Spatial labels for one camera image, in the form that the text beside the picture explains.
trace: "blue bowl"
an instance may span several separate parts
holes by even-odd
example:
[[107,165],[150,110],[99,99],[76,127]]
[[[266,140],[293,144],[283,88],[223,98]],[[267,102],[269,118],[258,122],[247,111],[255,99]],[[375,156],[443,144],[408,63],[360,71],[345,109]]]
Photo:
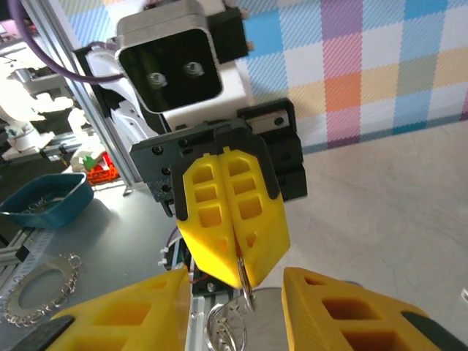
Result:
[[55,229],[71,223],[93,197],[85,173],[43,175],[0,204],[0,214],[21,227]]

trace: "yellow 3d-printed finger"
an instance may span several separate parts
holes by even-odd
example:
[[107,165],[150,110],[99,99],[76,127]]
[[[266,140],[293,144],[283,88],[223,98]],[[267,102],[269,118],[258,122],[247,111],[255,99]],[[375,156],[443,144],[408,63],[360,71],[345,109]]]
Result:
[[286,268],[282,303],[290,351],[437,351],[403,315],[419,308],[302,268]]
[[190,310],[186,269],[66,309],[75,321],[48,351],[184,351]]
[[224,148],[183,175],[187,216],[177,225],[200,270],[241,288],[242,256],[252,287],[290,247],[281,193],[270,198],[257,157]]

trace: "plaid backdrop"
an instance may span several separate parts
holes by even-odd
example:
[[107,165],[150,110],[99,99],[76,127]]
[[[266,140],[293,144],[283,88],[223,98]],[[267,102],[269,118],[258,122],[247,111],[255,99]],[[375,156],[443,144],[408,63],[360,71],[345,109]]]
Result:
[[[143,0],[59,0],[82,45]],[[289,97],[305,151],[468,119],[468,0],[239,0],[251,101]]]

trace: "green object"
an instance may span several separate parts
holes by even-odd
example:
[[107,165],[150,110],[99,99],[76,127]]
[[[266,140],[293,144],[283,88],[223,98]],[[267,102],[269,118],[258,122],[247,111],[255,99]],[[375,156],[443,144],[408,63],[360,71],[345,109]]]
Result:
[[87,171],[90,171],[97,166],[97,160],[93,159],[91,156],[85,156],[83,159],[83,166],[85,166]]

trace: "metal chain bracelet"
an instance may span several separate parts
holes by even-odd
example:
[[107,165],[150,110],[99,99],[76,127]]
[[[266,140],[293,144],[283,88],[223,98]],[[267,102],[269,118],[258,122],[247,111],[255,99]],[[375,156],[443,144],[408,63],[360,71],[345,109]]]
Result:
[[[55,260],[35,268],[31,273],[15,277],[13,281],[17,284],[9,291],[3,308],[5,320],[19,328],[29,327],[37,324],[48,312],[62,307],[67,302],[68,296],[75,291],[80,266],[81,259],[76,254],[61,254]],[[28,284],[45,272],[55,270],[60,271],[63,277],[60,293],[52,300],[32,309],[22,308],[19,299]]]

